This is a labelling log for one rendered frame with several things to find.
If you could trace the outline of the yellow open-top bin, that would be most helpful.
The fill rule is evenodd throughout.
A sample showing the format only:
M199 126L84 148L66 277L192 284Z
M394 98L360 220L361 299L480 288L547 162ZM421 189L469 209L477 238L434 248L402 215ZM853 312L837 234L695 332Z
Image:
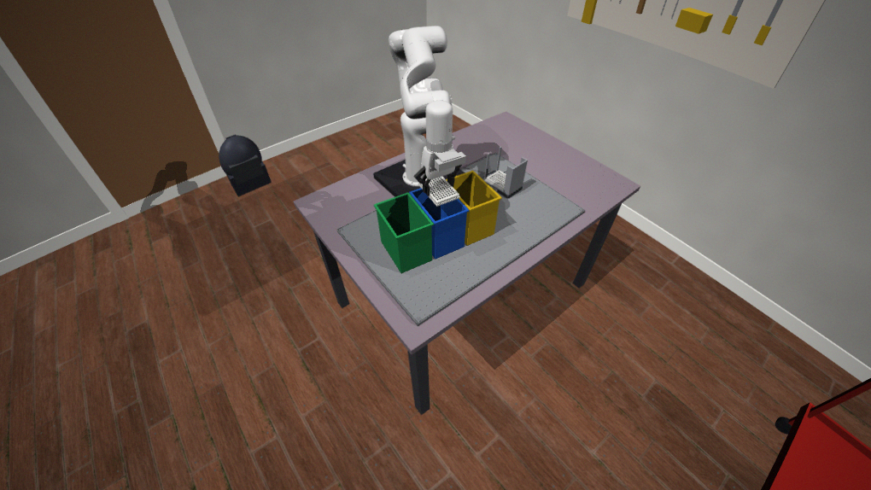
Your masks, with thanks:
M469 209L466 217L465 244L468 246L494 235L502 197L474 171L457 175L453 187L459 193L460 201Z

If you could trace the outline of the green open-top bin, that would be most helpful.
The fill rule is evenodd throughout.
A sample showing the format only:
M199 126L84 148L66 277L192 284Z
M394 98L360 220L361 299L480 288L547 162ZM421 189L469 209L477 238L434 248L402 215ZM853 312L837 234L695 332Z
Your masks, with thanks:
M432 261L434 224L409 192L375 208L381 242L400 273Z

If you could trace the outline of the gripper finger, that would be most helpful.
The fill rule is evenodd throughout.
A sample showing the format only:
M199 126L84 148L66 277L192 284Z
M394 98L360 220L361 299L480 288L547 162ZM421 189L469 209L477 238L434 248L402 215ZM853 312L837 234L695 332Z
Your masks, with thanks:
M422 179L421 179L421 176L422 176L423 174L424 174L424 176L423 176ZM421 169L420 169L420 170L419 170L415 175L413 175L413 177L416 178L416 179L417 179L417 180L418 180L418 181L423 185L423 192L424 192L427 196L429 196L429 195L430 195L430 186L429 186L429 183L430 183L431 180L426 179L427 176L426 176L426 173L425 173L425 166L424 166L423 168L421 168ZM426 180L426 182L425 182L425 180Z
M460 166L455 167L455 171L447 175L447 182L453 187L454 186L454 177L456 177L456 173L459 171Z

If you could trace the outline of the blue bin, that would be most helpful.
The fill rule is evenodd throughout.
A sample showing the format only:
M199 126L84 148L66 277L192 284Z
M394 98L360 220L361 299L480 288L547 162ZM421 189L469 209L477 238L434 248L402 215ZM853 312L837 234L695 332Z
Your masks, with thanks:
M465 246L466 216L469 209L460 199L437 207L421 188L410 195L434 224L431 227L432 255L435 259Z

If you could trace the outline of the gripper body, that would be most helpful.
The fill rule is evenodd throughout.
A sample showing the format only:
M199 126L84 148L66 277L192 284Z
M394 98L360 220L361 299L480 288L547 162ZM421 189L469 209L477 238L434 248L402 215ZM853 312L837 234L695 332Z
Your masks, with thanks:
M423 165L425 165L425 173L426 173L428 180L448 175L448 174L454 172L454 170L455 170L455 167L453 167L453 168L447 169L445 171L438 172L435 169L435 160L437 160L437 159L439 159L437 157L437 155L435 155L433 151L430 151L425 146L424 150L423 150L423 154L422 154L421 168L423 168Z

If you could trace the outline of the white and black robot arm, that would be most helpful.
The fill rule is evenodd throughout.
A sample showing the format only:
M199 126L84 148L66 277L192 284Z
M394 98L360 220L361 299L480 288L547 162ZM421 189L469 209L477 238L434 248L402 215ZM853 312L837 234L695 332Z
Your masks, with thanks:
M400 30L389 35L389 48L398 68L404 108L400 117L406 156L403 180L419 186L413 174L421 169L424 146L439 158L435 160L438 172L465 164L466 160L466 155L451 148L455 139L452 98L439 79L428 78L436 69L433 54L447 48L447 35L440 26Z

